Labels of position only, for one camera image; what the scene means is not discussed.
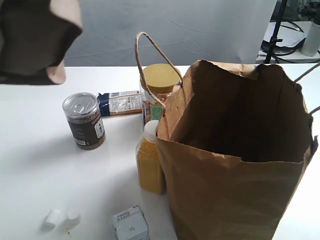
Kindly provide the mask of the brown packet with red label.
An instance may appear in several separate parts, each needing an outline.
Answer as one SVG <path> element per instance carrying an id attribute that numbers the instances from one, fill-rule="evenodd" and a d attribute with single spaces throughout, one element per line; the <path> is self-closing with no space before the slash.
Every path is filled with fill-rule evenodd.
<path id="1" fill-rule="evenodd" d="M 78 0 L 2 0 L 0 83 L 63 84 L 64 58 L 82 32 Z"/>

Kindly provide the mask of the white marshmallow right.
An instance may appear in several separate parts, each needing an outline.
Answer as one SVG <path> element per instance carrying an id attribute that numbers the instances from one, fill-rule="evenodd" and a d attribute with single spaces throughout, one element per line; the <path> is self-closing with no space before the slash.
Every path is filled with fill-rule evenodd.
<path id="1" fill-rule="evenodd" d="M 81 213 L 78 209 L 75 209 L 75 208 L 71 208 L 71 209 L 68 209 L 67 212 L 66 212 L 66 220 L 67 220 L 67 223 L 71 226 L 76 226 L 78 225 L 80 222 L 81 222 Z"/>

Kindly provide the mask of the white papers on desk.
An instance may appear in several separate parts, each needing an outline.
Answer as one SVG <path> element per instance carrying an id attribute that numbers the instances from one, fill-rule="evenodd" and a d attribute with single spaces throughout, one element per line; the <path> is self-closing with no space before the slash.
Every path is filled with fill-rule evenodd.
<path id="1" fill-rule="evenodd" d="M 275 22 L 270 22 L 266 29 L 266 32 L 263 37 L 263 41 L 266 43 L 270 42 L 270 39 L 273 35 L 274 28 L 276 26 Z M 276 46 L 279 48 L 294 48 L 302 43 L 305 38 L 306 34 L 293 26 L 280 26 L 279 31 L 277 34 L 278 39 L 282 39 L 281 42 L 277 42 Z"/>

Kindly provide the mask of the brown paper bag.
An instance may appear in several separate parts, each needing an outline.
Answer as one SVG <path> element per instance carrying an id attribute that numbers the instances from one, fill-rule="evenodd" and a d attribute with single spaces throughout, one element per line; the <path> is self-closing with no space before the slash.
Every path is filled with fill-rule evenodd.
<path id="1" fill-rule="evenodd" d="M 156 132 L 180 240 L 270 240 L 318 148 L 302 86 L 277 64 L 198 60 Z"/>

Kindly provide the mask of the white marshmallow left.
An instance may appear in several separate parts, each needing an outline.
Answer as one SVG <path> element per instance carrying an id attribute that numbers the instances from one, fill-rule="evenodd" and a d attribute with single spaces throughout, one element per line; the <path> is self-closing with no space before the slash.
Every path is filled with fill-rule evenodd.
<path id="1" fill-rule="evenodd" d="M 44 220 L 44 225 L 48 228 L 55 228 L 60 220 L 62 211 L 59 209 L 52 209 Z"/>

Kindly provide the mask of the yellow grain bottle white cap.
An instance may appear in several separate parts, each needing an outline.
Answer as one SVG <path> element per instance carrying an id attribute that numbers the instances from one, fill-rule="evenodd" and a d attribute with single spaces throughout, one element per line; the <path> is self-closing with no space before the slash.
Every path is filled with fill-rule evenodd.
<path id="1" fill-rule="evenodd" d="M 166 182 L 156 144 L 158 124 L 158 120 L 150 120 L 144 125 L 141 139 L 136 147 L 136 165 L 140 187 L 161 195 L 165 192 Z"/>

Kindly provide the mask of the blue cracker package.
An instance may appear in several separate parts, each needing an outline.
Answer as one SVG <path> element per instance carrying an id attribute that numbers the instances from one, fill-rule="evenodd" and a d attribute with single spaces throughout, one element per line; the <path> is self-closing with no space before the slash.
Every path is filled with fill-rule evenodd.
<path id="1" fill-rule="evenodd" d="M 138 90 L 99 93 L 97 101 L 103 117 L 142 112 L 141 93 Z"/>

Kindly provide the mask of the white thermos bottle black lid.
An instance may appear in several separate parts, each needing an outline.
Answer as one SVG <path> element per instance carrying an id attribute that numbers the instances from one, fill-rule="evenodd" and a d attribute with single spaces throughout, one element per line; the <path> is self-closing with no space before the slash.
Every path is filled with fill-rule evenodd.
<path id="1" fill-rule="evenodd" d="M 306 35 L 305 41 L 301 48 L 301 53 L 308 57 L 317 54 L 320 48 L 320 13 L 318 12 L 311 22 L 310 29 Z"/>

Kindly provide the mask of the white marshmallow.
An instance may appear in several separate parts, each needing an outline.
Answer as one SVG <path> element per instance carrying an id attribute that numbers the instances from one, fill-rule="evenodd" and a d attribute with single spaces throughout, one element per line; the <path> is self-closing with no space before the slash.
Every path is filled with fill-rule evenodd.
<path id="1" fill-rule="evenodd" d="M 67 220 L 67 223 L 71 226 L 76 226 L 78 225 L 80 222 L 81 222 L 81 213 L 78 209 L 75 209 L 75 208 L 71 208 L 71 209 L 68 209 L 67 212 L 66 212 L 66 220 Z"/>
<path id="2" fill-rule="evenodd" d="M 60 220 L 62 211 L 59 209 L 52 209 L 44 220 L 44 225 L 48 228 L 55 228 Z"/>

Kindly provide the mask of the white backdrop cloth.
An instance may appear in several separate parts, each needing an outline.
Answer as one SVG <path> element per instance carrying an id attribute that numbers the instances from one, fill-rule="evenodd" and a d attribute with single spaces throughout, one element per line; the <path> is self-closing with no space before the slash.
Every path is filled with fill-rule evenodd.
<path id="1" fill-rule="evenodd" d="M 135 66 L 148 33 L 177 66 L 197 60 L 255 63 L 274 0 L 82 0 L 83 32 L 67 66 Z"/>

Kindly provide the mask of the black tripod stand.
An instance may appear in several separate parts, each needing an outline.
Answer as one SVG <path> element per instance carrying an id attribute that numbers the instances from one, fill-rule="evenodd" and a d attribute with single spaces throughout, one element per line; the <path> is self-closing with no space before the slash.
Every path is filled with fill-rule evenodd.
<path id="1" fill-rule="evenodd" d="M 278 39 L 278 33 L 279 33 L 281 22 L 282 22 L 284 13 L 285 13 L 285 8 L 286 8 L 286 5 L 287 5 L 287 2 L 288 2 L 288 0 L 282 0 L 281 1 L 280 7 L 279 7 L 279 11 L 278 11 L 278 15 L 277 15 L 277 19 L 276 19 L 275 26 L 274 26 L 274 30 L 273 30 L 272 36 L 271 36 L 271 38 L 269 40 L 269 48 L 268 48 L 265 60 L 263 62 L 264 64 L 269 64 L 270 63 L 276 44 L 278 42 L 282 41 L 282 39 Z"/>

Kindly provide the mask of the yellow lid plastic jar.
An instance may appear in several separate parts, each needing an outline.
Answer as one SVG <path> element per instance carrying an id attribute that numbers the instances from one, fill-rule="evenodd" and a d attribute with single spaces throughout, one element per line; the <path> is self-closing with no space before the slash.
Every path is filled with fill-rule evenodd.
<path id="1" fill-rule="evenodd" d="M 165 102 L 181 86 L 181 79 L 176 71 L 166 63 L 157 63 L 143 70 L 145 83 L 140 81 L 143 123 L 159 120 L 162 116 L 162 105 L 147 90 L 150 90 L 161 102 Z"/>

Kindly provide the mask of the grey white carton box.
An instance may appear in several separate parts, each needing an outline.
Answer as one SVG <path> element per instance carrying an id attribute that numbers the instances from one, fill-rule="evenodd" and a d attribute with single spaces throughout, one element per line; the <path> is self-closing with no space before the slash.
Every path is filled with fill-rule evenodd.
<path id="1" fill-rule="evenodd" d="M 149 225 L 139 205 L 112 216 L 112 226 L 117 240 L 149 240 Z"/>

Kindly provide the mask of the clear can brown label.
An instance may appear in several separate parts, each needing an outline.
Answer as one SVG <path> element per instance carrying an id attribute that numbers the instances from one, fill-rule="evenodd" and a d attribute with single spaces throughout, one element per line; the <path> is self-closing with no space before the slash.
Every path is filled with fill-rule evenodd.
<path id="1" fill-rule="evenodd" d="M 62 109 L 77 146 L 94 150 L 106 139 L 106 132 L 97 97 L 89 92 L 68 96 Z"/>

